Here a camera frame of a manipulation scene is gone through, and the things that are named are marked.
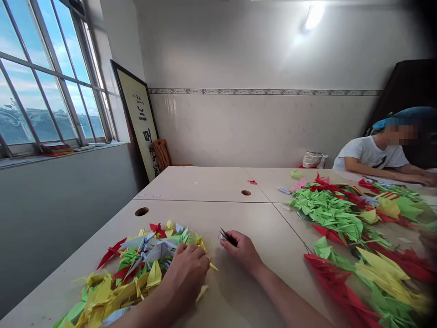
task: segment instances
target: white bag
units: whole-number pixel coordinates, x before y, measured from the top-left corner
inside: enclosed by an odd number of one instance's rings
[[[304,159],[302,161],[302,166],[304,168],[316,167],[323,169],[325,167],[326,159],[328,155],[323,155],[322,153],[306,152]]]

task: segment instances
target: sky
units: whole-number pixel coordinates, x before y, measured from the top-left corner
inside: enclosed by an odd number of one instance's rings
[[[36,30],[36,26],[30,15],[27,1],[7,0],[7,2],[18,25],[18,29],[23,37],[32,62],[34,64],[51,69]],[[67,76],[74,77],[51,2],[50,0],[37,0],[37,2],[39,4],[51,41],[55,48],[55,53],[61,66],[62,73]],[[66,38],[68,49],[70,51],[77,78],[83,82],[90,83],[82,58],[80,46],[77,41],[73,22],[71,20],[70,11],[59,0],[54,0],[54,3],[59,20],[61,22],[64,36]],[[0,51],[26,60],[2,1],[0,1],[0,29],[2,30],[2,33],[0,34]],[[5,59],[2,59],[2,62],[9,74],[9,77],[18,93],[21,102],[23,103],[24,108],[46,109],[31,69]],[[63,110],[66,112],[64,103],[55,82],[55,78],[38,70],[36,72],[52,111],[56,112],[58,110]],[[76,109],[76,113],[85,114],[85,108],[79,94],[78,85],[68,81],[66,81],[66,83],[73,101],[73,105]],[[81,88],[90,116],[98,116],[98,110],[91,88],[85,86],[79,87]],[[11,104],[11,97],[12,94],[8,88],[5,78],[0,73],[0,106],[3,107],[5,104]]]

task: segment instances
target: person's hand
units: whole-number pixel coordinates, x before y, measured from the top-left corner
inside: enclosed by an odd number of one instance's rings
[[[437,173],[431,171],[424,171],[424,177],[431,179],[431,187],[437,187]]]
[[[243,265],[250,275],[255,276],[264,267],[264,263],[261,261],[250,238],[238,231],[232,230],[226,233],[238,242],[237,247],[234,247],[225,239],[220,239],[220,244]]]
[[[420,183],[425,186],[432,186],[433,179],[430,177],[416,175],[416,174],[403,174],[396,173],[395,179],[403,182],[412,182],[412,183]]]
[[[163,281],[152,293],[159,296],[154,306],[164,308],[164,315],[175,321],[196,303],[208,269],[209,259],[202,248],[179,244]]]

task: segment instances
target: window frame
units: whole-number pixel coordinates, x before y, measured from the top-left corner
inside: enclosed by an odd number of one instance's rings
[[[47,107],[48,113],[51,117],[51,120],[52,120],[52,122],[55,126],[55,129],[56,129],[56,132],[58,134],[58,140],[53,140],[53,141],[62,141],[64,143],[71,145],[72,148],[77,148],[80,146],[88,145],[90,142],[108,143],[109,140],[115,138],[117,134],[116,134],[116,131],[114,128],[114,122],[113,122],[113,118],[111,115],[110,103],[105,102],[103,99],[103,94],[105,94],[106,99],[109,98],[109,92],[107,91],[104,80],[102,79],[103,85],[100,85],[99,79],[97,77],[97,74],[99,74],[101,76],[102,70],[101,70],[101,65],[99,62],[99,56],[97,54],[97,48],[95,46],[94,35],[93,35],[91,29],[89,28],[90,22],[86,16],[86,6],[83,4],[83,2],[77,1],[77,4],[82,7],[85,15],[83,15],[75,7],[73,7],[69,3],[68,0],[50,0],[51,6],[52,6],[54,14],[55,14],[55,18],[56,18],[56,21],[57,21],[57,24],[59,27],[59,31],[61,33],[62,40],[63,40],[63,43],[65,45],[65,48],[66,48],[66,51],[68,54],[68,58],[69,58],[69,61],[70,61],[70,64],[71,64],[71,67],[73,70],[74,77],[69,77],[67,75],[62,74],[61,66],[58,62],[58,59],[57,59],[57,56],[55,53],[55,49],[54,49],[53,44],[52,44],[52,40],[50,38],[50,35],[49,35],[47,27],[46,27],[46,23],[42,17],[42,13],[41,13],[41,10],[40,10],[39,5],[38,5],[38,0],[26,0],[26,2],[28,5],[28,10],[30,12],[30,15],[33,18],[33,22],[35,24],[35,28],[37,30],[37,33],[40,36],[41,43],[42,43],[42,46],[45,50],[47,61],[50,65],[51,69],[47,69],[45,67],[39,66],[37,64],[34,64],[31,61],[31,58],[30,58],[30,55],[27,51],[24,40],[21,36],[21,33],[20,33],[18,26],[15,22],[15,19],[12,15],[10,8],[9,8],[8,0],[0,0],[0,1],[3,1],[6,12],[9,16],[10,22],[11,22],[13,29],[15,31],[15,34],[19,40],[20,46],[24,52],[26,60],[23,60],[21,58],[17,58],[15,56],[9,55],[9,54],[4,53],[2,51],[0,51],[0,59],[5,59],[5,60],[11,61],[11,62],[15,62],[17,64],[26,66],[26,67],[31,69],[32,75],[35,78],[38,89],[39,89],[39,91],[42,95],[42,98],[44,100],[44,104]],[[82,54],[82,57],[83,57],[83,60],[85,63],[85,68],[86,68],[90,83],[86,83],[86,82],[83,82],[83,81],[77,79],[77,74],[76,74],[76,71],[75,71],[75,68],[74,68],[74,65],[73,65],[73,62],[71,59],[71,55],[70,55],[70,49],[68,48],[66,38],[65,38],[62,26],[61,26],[61,22],[59,20],[58,13],[56,11],[54,1],[59,1],[63,5],[65,5],[71,14],[71,19],[73,22],[73,26],[74,26],[77,40],[78,40],[78,43],[79,43],[79,46],[81,49],[81,54]],[[89,29],[89,38],[87,37],[86,31],[85,31],[85,29],[86,29],[85,24],[87,24],[88,29]],[[93,57],[92,57],[93,54],[91,52],[90,47],[92,47],[94,50],[95,60],[93,60]],[[61,98],[64,102],[65,108],[71,117],[72,127],[76,132],[77,138],[65,140],[62,137],[62,133],[59,129],[58,123],[56,122],[55,116],[54,116],[53,111],[49,105],[49,102],[47,100],[44,89],[40,83],[40,80],[37,76],[36,71],[41,71],[43,73],[50,74],[51,76],[54,77],[56,84],[57,84],[57,87],[58,87],[58,90],[61,94]],[[29,126],[29,130],[31,131],[31,133],[34,137],[34,140],[35,140],[32,143],[23,143],[23,144],[21,143],[21,144],[8,145],[5,142],[5,139],[1,135],[1,131],[0,131],[0,149],[1,149],[1,152],[3,153],[3,156],[2,156],[2,154],[0,154],[0,158],[1,157],[12,158],[12,157],[22,156],[22,155],[41,154],[42,153],[41,144],[45,144],[45,143],[49,143],[49,142],[53,142],[53,141],[41,142],[39,140],[39,138],[36,134],[36,131],[35,131],[34,127],[32,126],[31,121],[30,121],[30,119],[29,119],[29,117],[28,117],[28,115],[27,115],[27,113],[26,113],[26,111],[25,111],[25,109],[20,101],[20,98],[19,98],[19,96],[14,88],[14,85],[12,84],[12,82],[9,78],[9,74],[6,71],[1,60],[0,60],[0,72],[4,75],[4,78],[5,78],[7,84],[10,88],[10,91],[17,102],[19,110],[23,114],[24,119],[27,122],[27,125]],[[78,85],[79,93],[81,95],[81,100],[82,100],[83,106],[84,106],[85,111],[86,111],[86,116],[87,116],[88,122],[90,124],[90,129],[92,131],[92,135],[93,135],[92,138],[86,138],[84,135],[84,131],[82,130],[81,124],[79,122],[79,118],[78,118],[78,115],[76,113],[76,109],[75,109],[73,102],[71,100],[70,92],[68,91],[68,88],[66,85],[66,80],[73,82],[73,83],[76,83]],[[96,135],[94,133],[94,128],[92,127],[90,115],[89,115],[88,109],[86,107],[86,103],[85,103],[85,100],[84,100],[84,97],[83,97],[83,94],[82,94],[82,91],[81,91],[81,88],[79,85],[89,87],[92,90],[92,94],[94,96],[97,110],[99,113],[99,118],[100,118],[100,121],[102,123],[104,137],[96,137]]]

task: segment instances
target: window sill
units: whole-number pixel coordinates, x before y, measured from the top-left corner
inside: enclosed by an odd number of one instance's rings
[[[67,154],[67,155],[62,155],[62,156],[57,156],[57,157],[33,155],[33,156],[17,156],[17,157],[11,158],[11,159],[0,159],[0,171],[4,170],[4,169],[14,168],[14,167],[28,165],[28,164],[32,164],[32,163],[38,163],[38,162],[43,162],[43,161],[52,160],[52,159],[59,159],[59,158],[64,158],[64,157],[68,157],[68,156],[89,153],[89,152],[93,152],[93,151],[100,150],[100,149],[108,149],[108,148],[112,148],[112,147],[121,146],[124,144],[129,144],[129,143],[107,144],[106,146],[95,147],[95,148],[90,149],[90,150],[84,150],[81,152],[74,152],[72,154]]]

